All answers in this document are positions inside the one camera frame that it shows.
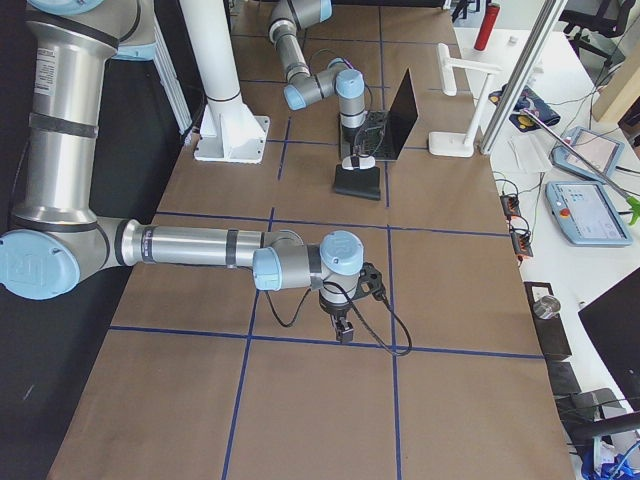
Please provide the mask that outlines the white computer mouse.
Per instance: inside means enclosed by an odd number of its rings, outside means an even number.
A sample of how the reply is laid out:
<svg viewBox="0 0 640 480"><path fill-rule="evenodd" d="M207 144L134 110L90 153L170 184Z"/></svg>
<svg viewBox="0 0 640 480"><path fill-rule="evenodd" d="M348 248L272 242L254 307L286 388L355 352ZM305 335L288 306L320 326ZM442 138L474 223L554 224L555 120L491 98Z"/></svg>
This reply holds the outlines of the white computer mouse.
<svg viewBox="0 0 640 480"><path fill-rule="evenodd" d="M360 169L351 169L350 168L350 156L345 157L342 160L341 166L345 170L367 170L373 168L375 166L375 158L372 156L360 156L361 168Z"/></svg>

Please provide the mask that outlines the black mouse pad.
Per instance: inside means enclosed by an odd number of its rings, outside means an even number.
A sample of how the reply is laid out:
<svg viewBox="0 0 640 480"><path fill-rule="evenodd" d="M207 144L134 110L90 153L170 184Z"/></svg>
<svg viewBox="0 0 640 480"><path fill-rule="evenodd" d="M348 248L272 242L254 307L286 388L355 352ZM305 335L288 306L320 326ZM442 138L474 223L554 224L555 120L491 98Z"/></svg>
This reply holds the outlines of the black mouse pad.
<svg viewBox="0 0 640 480"><path fill-rule="evenodd" d="M337 165L333 191L341 195L379 201L381 199L380 169L374 166L364 170L348 170Z"/></svg>

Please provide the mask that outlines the grey laptop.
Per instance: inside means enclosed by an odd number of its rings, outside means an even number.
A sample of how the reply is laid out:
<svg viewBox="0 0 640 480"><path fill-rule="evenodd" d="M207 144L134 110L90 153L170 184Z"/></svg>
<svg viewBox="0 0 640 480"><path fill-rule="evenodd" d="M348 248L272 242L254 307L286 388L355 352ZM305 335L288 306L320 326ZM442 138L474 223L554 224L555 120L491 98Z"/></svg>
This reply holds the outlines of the grey laptop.
<svg viewBox="0 0 640 480"><path fill-rule="evenodd" d="M370 111L364 123L371 129L370 155L376 161L395 161L399 158L418 119L418 109L411 79L406 69L389 111Z"/></svg>

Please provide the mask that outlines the black usb hub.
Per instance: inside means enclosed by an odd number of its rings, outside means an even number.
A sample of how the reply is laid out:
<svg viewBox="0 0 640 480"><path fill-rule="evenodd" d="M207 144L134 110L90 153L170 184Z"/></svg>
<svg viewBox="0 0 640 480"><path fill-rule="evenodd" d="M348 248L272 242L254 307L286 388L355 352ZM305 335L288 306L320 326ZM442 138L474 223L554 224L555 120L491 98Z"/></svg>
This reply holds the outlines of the black usb hub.
<svg viewBox="0 0 640 480"><path fill-rule="evenodd" d="M517 194L503 194L500 196L500 203L503 209L503 213L507 219L512 217L520 217L520 201Z"/></svg>
<svg viewBox="0 0 640 480"><path fill-rule="evenodd" d="M522 233L518 229L511 229L509 233L516 258L519 261L532 258L533 250L530 242L530 234L527 232Z"/></svg>

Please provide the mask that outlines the red bottle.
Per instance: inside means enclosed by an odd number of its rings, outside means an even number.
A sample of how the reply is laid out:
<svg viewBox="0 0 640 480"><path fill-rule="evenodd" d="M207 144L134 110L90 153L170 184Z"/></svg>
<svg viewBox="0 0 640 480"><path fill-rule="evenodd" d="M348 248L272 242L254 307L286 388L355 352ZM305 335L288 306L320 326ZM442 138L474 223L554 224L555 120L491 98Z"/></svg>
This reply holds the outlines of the red bottle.
<svg viewBox="0 0 640 480"><path fill-rule="evenodd" d="M486 49L500 10L499 3L490 2L486 5L484 17L473 46L476 51L484 51Z"/></svg>

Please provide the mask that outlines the metal cup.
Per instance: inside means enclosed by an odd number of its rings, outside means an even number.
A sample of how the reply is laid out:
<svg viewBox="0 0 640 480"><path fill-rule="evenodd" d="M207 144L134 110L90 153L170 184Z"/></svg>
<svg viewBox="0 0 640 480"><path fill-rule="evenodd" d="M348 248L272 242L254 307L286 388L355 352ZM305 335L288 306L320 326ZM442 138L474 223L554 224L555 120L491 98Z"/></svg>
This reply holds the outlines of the metal cup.
<svg viewBox="0 0 640 480"><path fill-rule="evenodd" d="M544 295L533 302L533 315L540 320L550 320L561 310L560 301L553 295Z"/></svg>

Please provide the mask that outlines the lower teach pendant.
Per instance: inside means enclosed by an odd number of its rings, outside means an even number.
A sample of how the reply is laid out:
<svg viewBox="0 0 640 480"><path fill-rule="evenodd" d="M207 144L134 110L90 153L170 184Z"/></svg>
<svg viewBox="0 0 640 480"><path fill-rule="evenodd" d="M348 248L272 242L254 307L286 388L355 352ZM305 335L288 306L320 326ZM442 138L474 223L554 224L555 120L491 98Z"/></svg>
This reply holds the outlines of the lower teach pendant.
<svg viewBox="0 0 640 480"><path fill-rule="evenodd" d="M545 195L552 216L571 244L625 247L633 243L629 230L599 182L548 182Z"/></svg>

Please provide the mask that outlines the teach pendant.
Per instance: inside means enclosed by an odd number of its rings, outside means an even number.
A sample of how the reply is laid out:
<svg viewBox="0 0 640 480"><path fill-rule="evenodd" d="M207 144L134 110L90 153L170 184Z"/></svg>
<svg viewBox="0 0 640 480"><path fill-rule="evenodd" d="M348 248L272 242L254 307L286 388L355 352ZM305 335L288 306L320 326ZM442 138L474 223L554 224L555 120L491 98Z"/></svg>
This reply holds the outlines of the teach pendant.
<svg viewBox="0 0 640 480"><path fill-rule="evenodd" d="M599 182L548 182L545 195L552 216L571 244L625 247L633 243L629 230Z"/></svg>
<svg viewBox="0 0 640 480"><path fill-rule="evenodd" d="M565 139L599 172L609 176L618 165L624 145L622 142L598 135L584 127L571 129ZM572 155L566 148L556 146L552 150L554 166L585 180L598 180L599 177L583 162Z"/></svg>

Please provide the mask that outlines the upper teach pendant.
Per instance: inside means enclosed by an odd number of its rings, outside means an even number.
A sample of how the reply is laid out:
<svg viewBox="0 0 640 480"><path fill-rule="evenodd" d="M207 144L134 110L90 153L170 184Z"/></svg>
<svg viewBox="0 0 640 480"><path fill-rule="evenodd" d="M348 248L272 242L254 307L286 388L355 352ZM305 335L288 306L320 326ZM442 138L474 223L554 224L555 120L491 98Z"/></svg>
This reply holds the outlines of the upper teach pendant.
<svg viewBox="0 0 640 480"><path fill-rule="evenodd" d="M624 145L622 142L598 135L584 127L571 129L565 139L599 172L609 176L618 165ZM583 162L572 155L566 148L556 146L552 150L554 166L585 180L598 180L599 177Z"/></svg>

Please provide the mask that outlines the black monitor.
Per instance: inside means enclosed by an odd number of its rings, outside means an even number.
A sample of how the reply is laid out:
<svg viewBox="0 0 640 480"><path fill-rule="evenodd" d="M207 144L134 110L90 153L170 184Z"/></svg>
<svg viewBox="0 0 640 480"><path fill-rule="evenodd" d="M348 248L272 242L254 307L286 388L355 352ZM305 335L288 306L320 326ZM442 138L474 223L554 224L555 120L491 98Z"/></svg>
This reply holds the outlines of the black monitor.
<svg viewBox="0 0 640 480"><path fill-rule="evenodd" d="M639 408L639 270L579 312L581 323L618 387Z"/></svg>

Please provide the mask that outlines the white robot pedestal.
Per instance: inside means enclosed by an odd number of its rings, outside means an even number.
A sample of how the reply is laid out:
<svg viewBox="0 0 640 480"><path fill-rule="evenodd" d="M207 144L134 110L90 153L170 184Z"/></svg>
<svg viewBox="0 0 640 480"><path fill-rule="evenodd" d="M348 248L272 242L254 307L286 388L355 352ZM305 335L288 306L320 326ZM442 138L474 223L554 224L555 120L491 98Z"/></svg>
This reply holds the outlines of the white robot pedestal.
<svg viewBox="0 0 640 480"><path fill-rule="evenodd" d="M253 115L243 101L224 3L181 0L180 6L206 96L194 157L261 162L270 119Z"/></svg>

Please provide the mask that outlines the aluminium frame post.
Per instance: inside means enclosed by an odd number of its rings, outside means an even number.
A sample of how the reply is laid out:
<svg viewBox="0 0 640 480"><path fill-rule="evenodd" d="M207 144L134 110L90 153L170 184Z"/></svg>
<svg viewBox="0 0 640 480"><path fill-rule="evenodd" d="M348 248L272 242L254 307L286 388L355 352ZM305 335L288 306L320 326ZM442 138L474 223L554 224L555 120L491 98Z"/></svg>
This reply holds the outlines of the aluminium frame post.
<svg viewBox="0 0 640 480"><path fill-rule="evenodd" d="M508 120L566 4L567 0L546 0L544 2L522 53L509 77L501 101L496 107L484 133L480 143L481 154L489 155L491 153L502 127Z"/></svg>

